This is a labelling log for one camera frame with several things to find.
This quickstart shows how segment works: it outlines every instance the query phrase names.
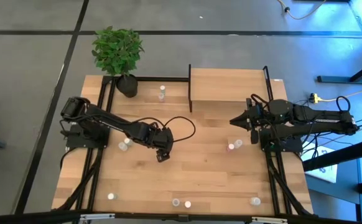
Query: yellow connector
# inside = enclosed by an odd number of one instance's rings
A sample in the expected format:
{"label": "yellow connector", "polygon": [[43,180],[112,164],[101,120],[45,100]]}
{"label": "yellow connector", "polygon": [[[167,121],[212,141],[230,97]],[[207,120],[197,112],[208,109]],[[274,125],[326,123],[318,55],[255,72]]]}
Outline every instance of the yellow connector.
{"label": "yellow connector", "polygon": [[320,100],[322,100],[322,99],[319,98],[316,93],[311,93],[310,98],[309,98],[309,101],[311,103],[318,103]]}

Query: white cable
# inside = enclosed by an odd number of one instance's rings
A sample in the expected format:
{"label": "white cable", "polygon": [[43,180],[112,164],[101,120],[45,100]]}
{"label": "white cable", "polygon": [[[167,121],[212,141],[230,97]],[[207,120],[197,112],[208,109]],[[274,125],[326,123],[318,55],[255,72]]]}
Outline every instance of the white cable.
{"label": "white cable", "polygon": [[332,139],[332,140],[327,141],[327,142],[325,142],[325,143],[323,143],[323,144],[320,144],[319,146],[324,146],[324,145],[326,145],[326,144],[328,144],[328,143],[330,143],[330,142],[332,142],[332,141],[335,141],[335,140],[337,140],[337,139],[341,139],[342,137],[345,137],[345,136],[347,136],[347,135],[339,136],[339,137],[337,137],[337,138],[335,138],[335,139]]}
{"label": "white cable", "polygon": [[[278,2],[282,5],[283,9],[287,8],[287,6],[285,5],[285,3],[284,3],[282,0],[276,0],[276,1],[278,1]],[[312,15],[317,9],[319,9],[319,7],[321,7],[321,6],[323,5],[323,3],[325,3],[325,2],[326,2],[326,0],[323,0],[323,2],[322,2],[318,7],[316,7],[312,12],[308,13],[307,15],[305,15],[305,16],[303,16],[303,17],[301,17],[301,18],[296,18],[296,17],[294,17],[294,16],[290,13],[290,9],[287,10],[287,13],[290,15],[291,18],[293,18],[293,19],[295,19],[295,20],[304,19],[304,18],[306,18],[306,17],[308,17],[308,16],[311,16],[311,15]]]}
{"label": "white cable", "polygon": [[[355,92],[355,93],[351,93],[351,94],[346,95],[346,96],[344,96],[344,97],[350,97],[350,96],[353,96],[353,95],[357,95],[357,94],[359,94],[359,93],[362,93],[362,90],[361,90],[361,91],[357,91],[357,92]],[[335,101],[335,100],[337,100],[337,98],[334,98],[334,99],[331,99],[331,100],[320,99],[319,101],[332,102],[332,101]]]}

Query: white cylinder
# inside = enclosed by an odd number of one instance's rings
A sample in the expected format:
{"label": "white cylinder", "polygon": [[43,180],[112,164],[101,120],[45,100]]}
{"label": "white cylinder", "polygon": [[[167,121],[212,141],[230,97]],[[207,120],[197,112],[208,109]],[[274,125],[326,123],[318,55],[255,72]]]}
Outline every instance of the white cylinder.
{"label": "white cylinder", "polygon": [[242,140],[238,139],[233,144],[235,145],[235,149],[237,149],[242,146],[243,142]]}
{"label": "white cylinder", "polygon": [[159,101],[164,102],[164,94],[163,93],[159,94]]}
{"label": "white cylinder", "polygon": [[118,196],[115,195],[115,194],[113,194],[113,193],[108,194],[108,199],[109,199],[109,200],[116,199],[117,197],[118,197]]}
{"label": "white cylinder", "polygon": [[166,86],[160,86],[160,92],[164,94],[166,94]]}
{"label": "white cylinder", "polygon": [[186,201],[185,202],[185,208],[190,208],[191,207],[191,202],[190,201]]}
{"label": "white cylinder", "polygon": [[125,139],[124,139],[124,143],[125,143],[127,146],[131,146],[131,145],[132,145],[132,140],[129,139],[129,138],[125,138]]}
{"label": "white cylinder", "polygon": [[227,145],[227,147],[226,147],[226,150],[227,150],[228,152],[232,151],[233,149],[235,149],[235,146],[234,146],[233,144],[229,144],[229,145]]}
{"label": "white cylinder", "polygon": [[258,205],[261,204],[261,200],[260,200],[260,198],[252,197],[252,198],[250,199],[250,204],[251,204],[251,205],[254,205],[254,206],[258,206]]}
{"label": "white cylinder", "polygon": [[173,206],[174,206],[174,207],[177,207],[177,206],[180,205],[180,200],[178,200],[177,198],[175,198],[175,199],[173,199],[172,203],[173,203]]}
{"label": "white cylinder", "polygon": [[124,142],[119,143],[119,148],[122,151],[127,151],[128,147]]}

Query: green plant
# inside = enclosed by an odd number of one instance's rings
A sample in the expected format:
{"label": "green plant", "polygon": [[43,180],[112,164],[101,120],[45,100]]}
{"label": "green plant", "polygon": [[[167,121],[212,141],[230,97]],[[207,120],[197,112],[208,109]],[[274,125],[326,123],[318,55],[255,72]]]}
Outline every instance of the green plant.
{"label": "green plant", "polygon": [[129,75],[129,71],[136,69],[136,62],[140,59],[139,53],[144,49],[139,34],[133,30],[105,30],[96,31],[97,39],[93,42],[95,63],[102,71],[110,75]]}

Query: wooden table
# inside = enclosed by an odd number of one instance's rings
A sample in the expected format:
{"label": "wooden table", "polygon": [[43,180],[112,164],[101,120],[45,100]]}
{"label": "wooden table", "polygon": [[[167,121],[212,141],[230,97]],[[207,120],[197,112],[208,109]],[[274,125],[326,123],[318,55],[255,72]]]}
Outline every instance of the wooden table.
{"label": "wooden table", "polygon": [[[88,75],[81,95],[96,104],[102,76]],[[282,80],[272,80],[275,98],[285,98]],[[159,87],[166,86],[165,103],[159,103]],[[118,90],[111,112],[130,121],[155,117],[163,122],[174,116],[190,118],[196,134],[174,144],[171,158],[156,160],[155,150],[133,145],[123,152],[118,143],[125,135],[111,131],[104,150],[94,211],[132,213],[189,213],[226,215],[273,215],[267,165],[259,144],[252,145],[246,130],[229,125],[231,118],[246,109],[243,102],[207,101],[188,110],[187,82],[139,82],[138,95],[126,98]],[[182,119],[169,124],[174,139],[188,136],[191,125]],[[243,139],[237,150],[226,152],[229,138]],[[78,185],[86,149],[77,149],[64,160],[52,208],[59,207]],[[302,163],[292,153],[283,152],[287,184],[308,211],[311,201]],[[83,208],[86,208],[87,187]],[[282,191],[278,186],[281,211],[284,212]],[[118,195],[108,200],[109,193]],[[262,204],[250,205],[251,197]],[[172,199],[191,201],[191,208],[172,206]]]}

